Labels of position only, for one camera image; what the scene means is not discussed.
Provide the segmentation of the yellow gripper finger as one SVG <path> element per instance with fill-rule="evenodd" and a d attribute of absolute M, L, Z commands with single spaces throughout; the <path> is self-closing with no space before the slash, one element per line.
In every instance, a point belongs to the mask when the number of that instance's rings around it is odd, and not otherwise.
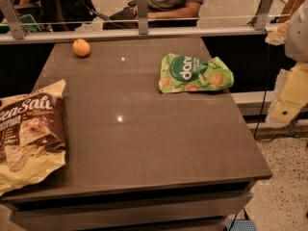
<path fill-rule="evenodd" d="M 274 31 L 272 31 L 267 35 L 265 42 L 275 46 L 284 44 L 288 25 L 289 25 L 288 21 L 282 23 Z"/>
<path fill-rule="evenodd" d="M 308 64 L 281 69 L 276 77 L 267 123 L 290 123 L 308 104 Z"/>

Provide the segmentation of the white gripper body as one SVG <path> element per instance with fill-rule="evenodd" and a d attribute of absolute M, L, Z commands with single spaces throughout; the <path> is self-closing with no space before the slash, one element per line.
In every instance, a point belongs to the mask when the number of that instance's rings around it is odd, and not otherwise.
<path fill-rule="evenodd" d="M 285 36 L 285 54 L 297 62 L 308 62 L 307 4 L 302 4 L 290 19 Z"/>

